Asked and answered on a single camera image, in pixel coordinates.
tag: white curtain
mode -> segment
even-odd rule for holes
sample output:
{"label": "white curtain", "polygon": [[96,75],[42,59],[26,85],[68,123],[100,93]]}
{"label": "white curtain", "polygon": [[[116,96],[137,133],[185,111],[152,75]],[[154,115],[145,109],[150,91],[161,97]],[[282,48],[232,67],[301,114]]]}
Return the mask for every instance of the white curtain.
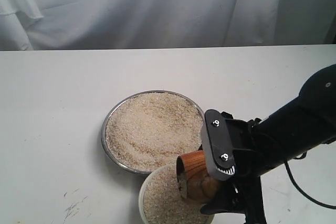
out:
{"label": "white curtain", "polygon": [[336,0],[0,0],[0,50],[321,44]]}

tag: stainless steel bowl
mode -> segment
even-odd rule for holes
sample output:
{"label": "stainless steel bowl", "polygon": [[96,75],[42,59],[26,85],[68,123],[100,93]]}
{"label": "stainless steel bowl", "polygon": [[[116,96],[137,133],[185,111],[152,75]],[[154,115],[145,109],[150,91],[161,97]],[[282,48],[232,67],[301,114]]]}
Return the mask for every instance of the stainless steel bowl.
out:
{"label": "stainless steel bowl", "polygon": [[179,97],[183,97],[184,99],[186,99],[188,102],[190,102],[192,105],[194,105],[200,116],[203,118],[204,120],[204,112],[202,111],[202,109],[191,99],[189,99],[188,97],[185,97],[184,95],[172,92],[172,91],[166,91],[166,90],[150,90],[150,91],[145,91],[145,92],[141,92],[141,93],[137,93],[134,95],[131,95],[130,97],[127,97],[126,99],[122,100],[121,102],[119,102],[106,116],[103,126],[101,128],[101,143],[103,145],[103,148],[107,154],[107,156],[113,161],[115,162],[118,166],[120,166],[121,168],[123,168],[124,170],[127,170],[128,172],[131,173],[135,173],[135,174],[140,174],[140,175],[149,175],[151,172],[147,172],[147,171],[142,171],[142,170],[137,170],[137,169],[133,169],[131,167],[128,167],[125,164],[122,164],[113,154],[112,151],[109,150],[108,146],[107,146],[107,142],[106,142],[106,126],[107,126],[107,122],[110,119],[110,117],[113,115],[113,113],[125,102],[127,102],[128,100],[135,98],[141,94],[146,94],[146,93],[169,93],[169,94],[174,94],[174,95],[178,95]]}

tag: white table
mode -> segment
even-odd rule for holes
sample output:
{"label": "white table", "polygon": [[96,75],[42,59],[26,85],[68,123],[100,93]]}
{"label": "white table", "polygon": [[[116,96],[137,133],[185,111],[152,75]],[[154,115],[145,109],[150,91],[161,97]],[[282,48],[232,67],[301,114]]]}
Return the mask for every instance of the white table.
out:
{"label": "white table", "polygon": [[[335,63],[335,45],[0,52],[0,223],[141,223],[143,179],[112,164],[100,144],[116,103],[164,89],[203,110],[264,118]],[[304,190],[336,204],[335,161],[332,144],[290,165]],[[268,223],[334,223],[336,211],[304,199],[284,167],[262,183]],[[213,223],[243,224],[244,216],[221,214]]]}

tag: rice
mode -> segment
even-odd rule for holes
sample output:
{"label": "rice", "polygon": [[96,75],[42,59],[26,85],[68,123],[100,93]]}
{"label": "rice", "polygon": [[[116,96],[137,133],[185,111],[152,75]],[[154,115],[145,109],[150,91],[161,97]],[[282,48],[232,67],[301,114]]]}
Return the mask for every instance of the rice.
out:
{"label": "rice", "polygon": [[149,224],[204,224],[209,216],[200,205],[185,203],[176,180],[176,167],[169,165],[156,173],[144,192],[143,210]]}
{"label": "rice", "polygon": [[152,172],[201,144],[195,105],[170,93],[145,93],[122,104],[107,122],[107,146],[129,168]]}

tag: white plastic bowl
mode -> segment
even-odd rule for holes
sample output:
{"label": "white plastic bowl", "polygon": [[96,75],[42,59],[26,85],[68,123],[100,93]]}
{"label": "white plastic bowl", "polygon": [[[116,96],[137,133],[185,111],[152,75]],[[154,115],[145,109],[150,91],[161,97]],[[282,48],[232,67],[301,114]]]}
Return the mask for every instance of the white plastic bowl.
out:
{"label": "white plastic bowl", "polygon": [[[175,164],[170,164],[170,165],[165,165],[165,166],[161,166],[160,168],[156,169],[155,171],[153,171],[143,182],[141,188],[140,188],[140,192],[139,192],[139,200],[138,200],[138,205],[139,205],[139,212],[140,212],[140,216],[141,219],[143,221],[144,224],[150,224],[147,219],[146,219],[146,215],[145,212],[143,210],[143,197],[147,188],[148,183],[152,180],[152,178],[162,169],[166,168],[167,166],[175,166]],[[209,218],[207,219],[207,221],[204,224],[210,224],[214,219],[214,215],[210,215]]]}

